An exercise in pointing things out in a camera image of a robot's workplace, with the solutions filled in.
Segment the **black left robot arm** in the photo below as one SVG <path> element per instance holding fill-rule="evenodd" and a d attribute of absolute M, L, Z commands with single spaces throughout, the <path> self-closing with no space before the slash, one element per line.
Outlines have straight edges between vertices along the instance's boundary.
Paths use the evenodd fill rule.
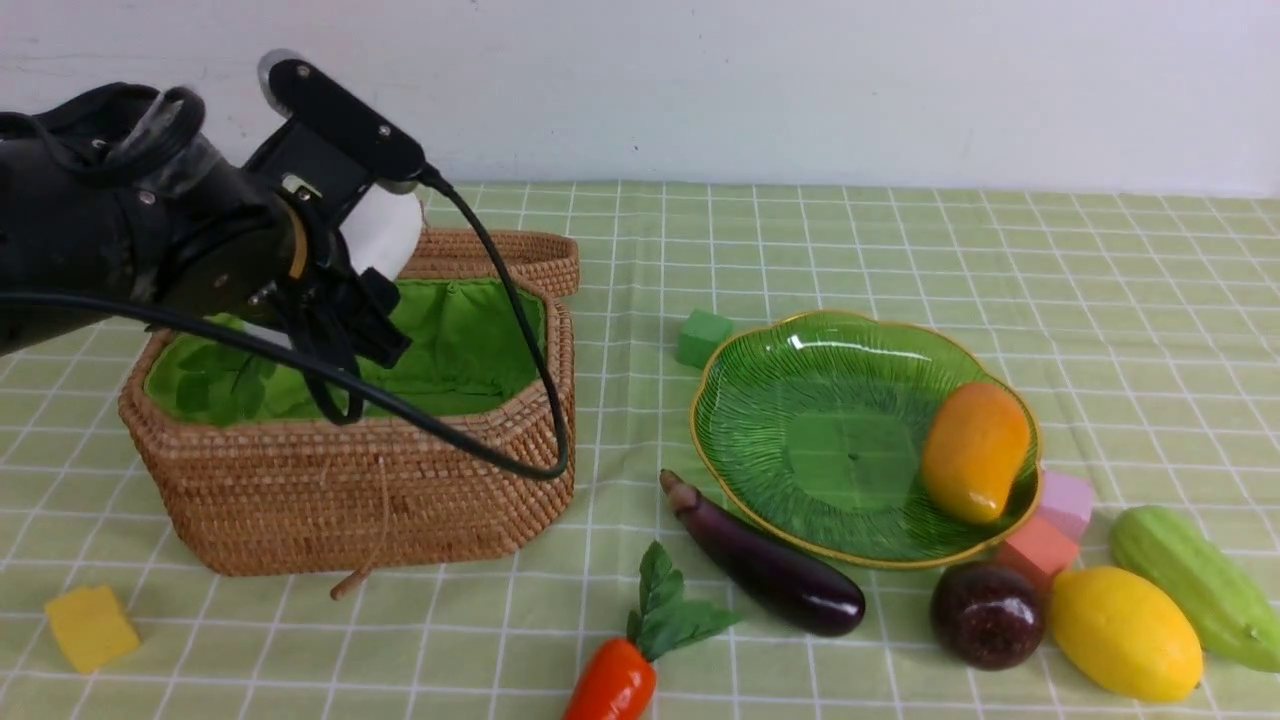
<path fill-rule="evenodd" d="M 393 368 L 399 264 L 358 263 L 343 231 L 374 186 L 410 192 L 421 146 L 305 61 L 270 70 L 284 117 L 242 167 L 204 136 L 191 88 L 113 83 L 40 114 L 3 114 L 3 352 L 109 316 L 301 370 L 323 415 L 360 361 Z"/>

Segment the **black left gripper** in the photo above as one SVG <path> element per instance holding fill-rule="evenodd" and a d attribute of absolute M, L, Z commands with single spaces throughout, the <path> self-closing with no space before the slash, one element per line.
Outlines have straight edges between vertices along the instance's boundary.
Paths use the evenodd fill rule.
<path fill-rule="evenodd" d="M 340 228 L 383 178 L 376 165 L 396 149 L 384 120 L 342 120 L 329 135 L 287 120 L 243 164 L 268 183 L 300 223 L 296 268 L 262 296 L 292 347 L 324 365 L 361 379 L 360 360 L 389 369 L 411 346 L 392 320 L 401 301 L 396 272 L 357 268 Z"/>

